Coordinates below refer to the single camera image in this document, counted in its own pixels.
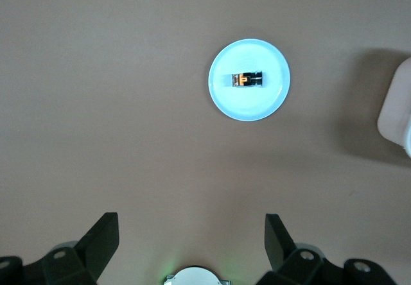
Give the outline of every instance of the light blue plate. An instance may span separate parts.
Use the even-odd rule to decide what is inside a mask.
[[[232,74],[263,72],[262,86],[233,87]],[[241,121],[266,118],[283,104],[290,88],[290,68],[268,42],[243,39],[224,48],[208,77],[210,95],[227,116]]]

